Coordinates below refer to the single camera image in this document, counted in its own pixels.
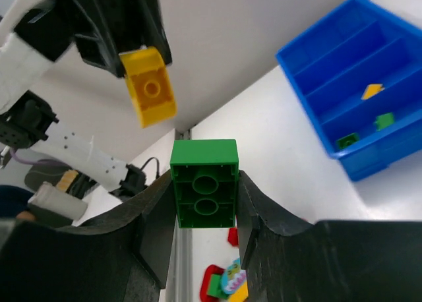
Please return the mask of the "blue divided plastic bin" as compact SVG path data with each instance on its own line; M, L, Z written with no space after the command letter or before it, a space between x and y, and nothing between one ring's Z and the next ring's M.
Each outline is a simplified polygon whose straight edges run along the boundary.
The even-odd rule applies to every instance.
M347 0L276 54L327 154L352 181L421 149L421 30L370 0ZM369 84L384 90L361 96ZM378 115L395 123L377 131Z

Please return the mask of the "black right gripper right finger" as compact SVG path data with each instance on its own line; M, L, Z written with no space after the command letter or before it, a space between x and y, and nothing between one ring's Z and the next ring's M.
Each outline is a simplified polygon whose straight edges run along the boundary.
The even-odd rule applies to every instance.
M420 301L421 223L315 224L239 174L237 227L250 301Z

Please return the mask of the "yellow arch brick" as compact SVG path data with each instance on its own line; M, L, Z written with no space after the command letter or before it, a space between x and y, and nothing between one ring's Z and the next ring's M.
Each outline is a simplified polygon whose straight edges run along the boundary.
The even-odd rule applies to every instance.
M177 104L159 51L154 47L147 47L123 53L120 60L141 127L150 127L175 117Z

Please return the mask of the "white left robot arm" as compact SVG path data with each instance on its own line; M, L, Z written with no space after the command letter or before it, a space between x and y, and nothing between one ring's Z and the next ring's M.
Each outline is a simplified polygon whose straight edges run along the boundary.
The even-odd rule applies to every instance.
M135 196L146 186L143 170L76 136L31 91L72 45L87 65L125 80L143 127L175 116L159 0L42 0L1 47L1 142L57 158L115 196Z

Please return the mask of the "small red brick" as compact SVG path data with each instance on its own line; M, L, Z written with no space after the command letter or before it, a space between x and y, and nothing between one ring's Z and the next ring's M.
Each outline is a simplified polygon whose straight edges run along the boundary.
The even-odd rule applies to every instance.
M236 227L229 228L228 235L227 235L227 242L232 247L239 246L238 230Z

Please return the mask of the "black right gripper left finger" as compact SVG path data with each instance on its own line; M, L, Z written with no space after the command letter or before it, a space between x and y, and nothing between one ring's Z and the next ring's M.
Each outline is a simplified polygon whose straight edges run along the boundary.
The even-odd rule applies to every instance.
M2 301L157 301L175 229L171 175L81 226L1 220Z

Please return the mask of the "red curved brick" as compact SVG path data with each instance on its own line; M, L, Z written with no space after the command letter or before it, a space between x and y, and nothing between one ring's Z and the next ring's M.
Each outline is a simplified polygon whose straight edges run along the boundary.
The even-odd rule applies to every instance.
M222 276L225 270L215 264L209 265L204 271L200 287L200 301L213 302L224 301L228 298L222 288Z

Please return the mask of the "aluminium rail frame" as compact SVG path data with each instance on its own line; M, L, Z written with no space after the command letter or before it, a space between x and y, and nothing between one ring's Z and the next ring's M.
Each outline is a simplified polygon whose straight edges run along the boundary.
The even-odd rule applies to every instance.
M160 301L192 301L192 231L181 229L175 221L166 288Z

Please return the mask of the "yellow long brick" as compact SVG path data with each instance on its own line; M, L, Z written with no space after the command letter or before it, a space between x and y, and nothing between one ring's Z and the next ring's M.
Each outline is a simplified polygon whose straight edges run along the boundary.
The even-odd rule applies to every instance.
M249 298L248 285L244 282L228 297L228 302L246 302Z

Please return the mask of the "green two-stud brick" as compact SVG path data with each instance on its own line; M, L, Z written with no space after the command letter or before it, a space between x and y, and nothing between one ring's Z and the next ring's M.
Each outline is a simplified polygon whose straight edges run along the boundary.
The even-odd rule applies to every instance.
M176 140L169 164L180 228L235 225L239 179L236 140Z

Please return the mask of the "small green brick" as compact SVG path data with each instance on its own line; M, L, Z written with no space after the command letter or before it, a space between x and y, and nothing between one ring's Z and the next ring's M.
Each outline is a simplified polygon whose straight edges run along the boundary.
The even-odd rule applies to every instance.
M395 117L392 112L378 115L374 125L377 131L381 131L395 123Z

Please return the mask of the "printed cyan round tile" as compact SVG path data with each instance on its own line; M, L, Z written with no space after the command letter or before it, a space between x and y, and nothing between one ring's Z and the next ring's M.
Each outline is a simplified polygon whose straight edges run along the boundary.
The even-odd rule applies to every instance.
M247 281L247 273L241 267L240 258L235 259L222 274L220 287L226 295L234 294Z

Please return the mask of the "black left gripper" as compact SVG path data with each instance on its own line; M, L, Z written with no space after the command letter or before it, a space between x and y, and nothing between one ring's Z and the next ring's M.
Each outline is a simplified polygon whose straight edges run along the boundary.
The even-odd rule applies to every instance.
M117 78L125 74L120 54L143 46L172 62L159 0L43 0L17 22L15 33L52 62L76 44L86 64Z

